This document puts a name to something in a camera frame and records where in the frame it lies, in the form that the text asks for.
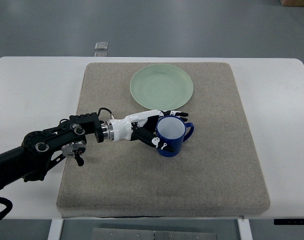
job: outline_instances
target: robotic hand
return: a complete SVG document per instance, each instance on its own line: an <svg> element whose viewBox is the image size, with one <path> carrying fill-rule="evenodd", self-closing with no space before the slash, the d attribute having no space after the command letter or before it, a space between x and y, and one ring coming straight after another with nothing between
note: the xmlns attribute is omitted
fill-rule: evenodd
<svg viewBox="0 0 304 240"><path fill-rule="evenodd" d="M99 120L101 110L107 110L111 119ZM155 135L159 118L168 115L184 121L188 116L180 111L150 110L114 119L113 113L103 107L98 113L72 115L61 120L57 127L31 132L21 146L0 154L0 189L20 178L25 182L42 181L47 172L65 158L75 158L78 166L82 166L81 154L86 150L88 134L95 134L98 143L107 139L114 142L140 140L151 147L172 152L173 148ZM52 155L60 150L62 154L52 159Z"/></svg>

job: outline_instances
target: mug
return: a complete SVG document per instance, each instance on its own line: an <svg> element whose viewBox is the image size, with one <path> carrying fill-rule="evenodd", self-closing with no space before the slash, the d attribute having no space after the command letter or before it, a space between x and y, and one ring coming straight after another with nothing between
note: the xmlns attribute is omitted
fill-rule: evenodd
<svg viewBox="0 0 304 240"><path fill-rule="evenodd" d="M194 125L191 122L185 123L177 116L164 116L157 125L157 136L166 144L174 148L174 152L165 151L157 148L157 151L164 157L173 157L177 155L182 148L183 142L189 139L194 131Z"/></svg>

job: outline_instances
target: black cable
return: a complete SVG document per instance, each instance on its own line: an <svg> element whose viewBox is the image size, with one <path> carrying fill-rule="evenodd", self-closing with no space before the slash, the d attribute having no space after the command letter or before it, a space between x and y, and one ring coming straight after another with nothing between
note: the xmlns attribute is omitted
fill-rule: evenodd
<svg viewBox="0 0 304 240"><path fill-rule="evenodd" d="M64 119L60 120L60 124L61 124L63 121L68 121L68 119L64 118Z"/></svg>
<svg viewBox="0 0 304 240"><path fill-rule="evenodd" d="M98 117L99 117L100 114L101 114L101 110L106 110L106 111L108 111L110 114L113 114L112 111L109 110L108 108L106 108L106 107L101 107L101 108L98 110L98 113L97 113L97 116L98 116Z"/></svg>
<svg viewBox="0 0 304 240"><path fill-rule="evenodd" d="M7 198L0 197L0 204L4 204L6 208L0 212L0 220L2 220L13 208L13 203Z"/></svg>

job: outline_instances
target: white table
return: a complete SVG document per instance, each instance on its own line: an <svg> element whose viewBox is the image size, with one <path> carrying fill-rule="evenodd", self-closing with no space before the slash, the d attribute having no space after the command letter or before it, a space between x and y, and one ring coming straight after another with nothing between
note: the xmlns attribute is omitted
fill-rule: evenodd
<svg viewBox="0 0 304 240"><path fill-rule="evenodd" d="M230 64L271 200L258 218L304 218L304 65L296 59L3 57L0 153L20 146L27 133L74 115L86 65L93 62ZM44 181L20 179L0 190L14 204L7 218L60 219L56 199L63 169L64 162Z"/></svg>

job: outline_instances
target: plate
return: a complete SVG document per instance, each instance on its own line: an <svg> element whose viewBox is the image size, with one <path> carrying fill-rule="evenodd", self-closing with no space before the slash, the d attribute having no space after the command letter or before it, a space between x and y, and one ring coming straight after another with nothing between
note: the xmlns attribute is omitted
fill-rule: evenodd
<svg viewBox="0 0 304 240"><path fill-rule="evenodd" d="M147 109L174 110L193 94L193 82L182 69L170 64L153 64L140 69L130 82L130 91Z"/></svg>

